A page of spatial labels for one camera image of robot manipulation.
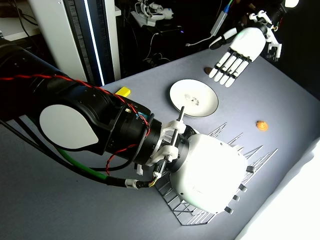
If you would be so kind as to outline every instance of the yellow block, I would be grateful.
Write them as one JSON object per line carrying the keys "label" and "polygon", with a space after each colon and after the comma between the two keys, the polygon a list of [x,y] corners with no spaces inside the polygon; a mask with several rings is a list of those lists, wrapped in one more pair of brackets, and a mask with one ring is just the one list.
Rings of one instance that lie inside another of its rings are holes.
{"label": "yellow block", "polygon": [[122,96],[122,97],[127,97],[131,93],[131,90],[125,86],[123,86],[119,91],[117,91],[115,94]]}

